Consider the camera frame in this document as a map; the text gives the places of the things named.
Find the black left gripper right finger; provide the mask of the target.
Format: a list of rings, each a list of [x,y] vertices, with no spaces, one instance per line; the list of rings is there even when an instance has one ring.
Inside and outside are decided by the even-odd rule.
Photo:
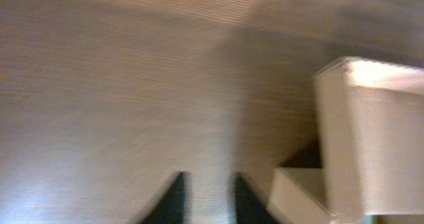
[[[237,224],[278,224],[240,172],[235,175],[234,190]]]

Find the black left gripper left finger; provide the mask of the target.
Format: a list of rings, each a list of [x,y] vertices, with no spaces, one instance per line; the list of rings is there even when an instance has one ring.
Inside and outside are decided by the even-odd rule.
[[[152,211],[140,224],[183,224],[185,215],[185,173],[179,172]]]

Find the brown cardboard box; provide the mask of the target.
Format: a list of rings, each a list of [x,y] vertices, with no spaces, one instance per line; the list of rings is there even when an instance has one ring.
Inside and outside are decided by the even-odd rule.
[[[267,209],[283,223],[423,214],[423,70],[339,58],[315,75],[321,168],[279,167]]]

